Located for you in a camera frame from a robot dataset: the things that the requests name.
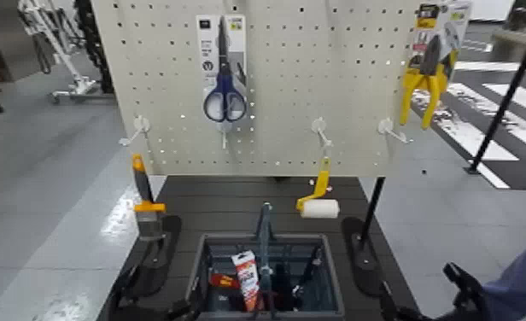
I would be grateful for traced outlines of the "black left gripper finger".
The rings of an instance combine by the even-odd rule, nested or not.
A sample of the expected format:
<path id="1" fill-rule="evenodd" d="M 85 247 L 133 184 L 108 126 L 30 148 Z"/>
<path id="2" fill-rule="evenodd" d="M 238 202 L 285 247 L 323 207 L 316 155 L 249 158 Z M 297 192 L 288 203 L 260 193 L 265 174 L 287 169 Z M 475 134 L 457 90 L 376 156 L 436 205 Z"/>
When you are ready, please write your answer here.
<path id="1" fill-rule="evenodd" d="M 115 311 L 124 306 L 128 306 L 136 297 L 133 288 L 139 278 L 139 266 L 133 266 L 123 271 L 111 289 L 111 310 Z"/>
<path id="2" fill-rule="evenodd" d="M 197 307 L 195 301 L 182 299 L 172 304 L 168 310 L 168 320 L 195 321 L 197 319 L 196 312 Z"/>

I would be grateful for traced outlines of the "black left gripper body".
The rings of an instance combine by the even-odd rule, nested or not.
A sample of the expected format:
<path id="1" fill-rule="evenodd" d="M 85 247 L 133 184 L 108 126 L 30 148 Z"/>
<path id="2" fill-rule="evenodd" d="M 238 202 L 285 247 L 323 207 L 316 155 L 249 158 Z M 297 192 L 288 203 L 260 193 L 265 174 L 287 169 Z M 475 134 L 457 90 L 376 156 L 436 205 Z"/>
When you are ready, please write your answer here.
<path id="1" fill-rule="evenodd" d="M 109 309 L 110 321 L 169 321 L 178 318 L 179 315 L 170 310 L 157 311 L 140 306 Z"/>

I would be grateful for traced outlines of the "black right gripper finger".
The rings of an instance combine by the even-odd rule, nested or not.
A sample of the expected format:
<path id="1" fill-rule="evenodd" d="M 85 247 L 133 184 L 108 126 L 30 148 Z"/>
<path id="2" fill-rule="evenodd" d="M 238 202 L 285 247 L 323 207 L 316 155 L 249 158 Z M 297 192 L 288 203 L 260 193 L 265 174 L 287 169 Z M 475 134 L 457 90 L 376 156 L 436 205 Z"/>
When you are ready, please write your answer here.
<path id="1" fill-rule="evenodd" d="M 379 305 L 384 321 L 400 321 L 398 308 L 395 304 L 392 291 L 386 281 L 380 283 Z"/>

